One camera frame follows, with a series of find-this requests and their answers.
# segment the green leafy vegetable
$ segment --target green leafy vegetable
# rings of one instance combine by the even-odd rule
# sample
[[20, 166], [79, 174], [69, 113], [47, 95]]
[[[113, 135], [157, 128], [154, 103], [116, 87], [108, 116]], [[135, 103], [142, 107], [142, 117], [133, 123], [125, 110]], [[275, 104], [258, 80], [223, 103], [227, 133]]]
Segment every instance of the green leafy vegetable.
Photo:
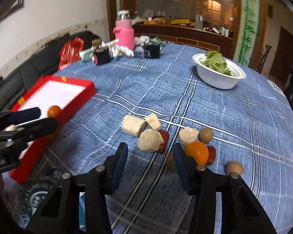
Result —
[[202, 62], [208, 68], [211, 68], [219, 73], [231, 76], [230, 70], [227, 68], [227, 63], [221, 53], [216, 51], [207, 51], [205, 61]]

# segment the white wall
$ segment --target white wall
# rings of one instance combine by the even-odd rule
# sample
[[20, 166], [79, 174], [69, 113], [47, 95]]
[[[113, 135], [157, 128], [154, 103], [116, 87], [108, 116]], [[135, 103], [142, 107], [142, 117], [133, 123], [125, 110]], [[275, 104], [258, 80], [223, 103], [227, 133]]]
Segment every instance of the white wall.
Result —
[[106, 36], [106, 0], [24, 0], [23, 9], [0, 23], [0, 69], [38, 40], [94, 20], [106, 22], [104, 33], [101, 28], [98, 32], [92, 29], [100, 37]]
[[264, 46], [272, 46], [264, 64], [263, 72], [269, 73], [278, 47], [281, 26], [293, 35], [293, 13], [277, 0], [268, 0], [273, 6], [273, 19], [267, 18]]

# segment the pink thermos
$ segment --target pink thermos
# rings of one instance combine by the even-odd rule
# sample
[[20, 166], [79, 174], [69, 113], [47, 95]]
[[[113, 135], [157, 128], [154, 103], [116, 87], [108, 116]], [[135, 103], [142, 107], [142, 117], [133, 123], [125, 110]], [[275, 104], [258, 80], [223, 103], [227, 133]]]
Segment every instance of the pink thermos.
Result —
[[119, 39], [118, 44], [133, 50], [135, 47], [135, 40], [129, 11], [119, 11], [115, 24], [116, 27], [113, 29], [113, 33], [115, 34], [115, 38]]

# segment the red plastic bag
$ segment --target red plastic bag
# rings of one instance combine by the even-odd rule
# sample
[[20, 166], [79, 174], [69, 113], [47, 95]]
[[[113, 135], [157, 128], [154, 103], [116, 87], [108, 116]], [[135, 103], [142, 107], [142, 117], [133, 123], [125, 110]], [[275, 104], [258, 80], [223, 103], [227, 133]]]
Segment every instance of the red plastic bag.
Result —
[[79, 52], [83, 51], [84, 47], [85, 42], [79, 37], [74, 38], [73, 41], [69, 40], [65, 43], [60, 51], [60, 63], [57, 70], [60, 71], [79, 60]]

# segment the sofa backrest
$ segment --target sofa backrest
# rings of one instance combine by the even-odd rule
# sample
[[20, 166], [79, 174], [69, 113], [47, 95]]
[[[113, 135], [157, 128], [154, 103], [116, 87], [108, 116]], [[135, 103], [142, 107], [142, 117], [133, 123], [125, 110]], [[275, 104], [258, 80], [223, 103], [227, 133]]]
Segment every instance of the sofa backrest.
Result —
[[99, 38], [89, 31], [67, 34], [34, 54], [0, 83], [0, 111], [10, 109], [41, 76], [56, 72], [60, 62], [60, 50], [67, 41], [77, 36], [85, 41], [84, 49], [90, 48], [92, 40]]

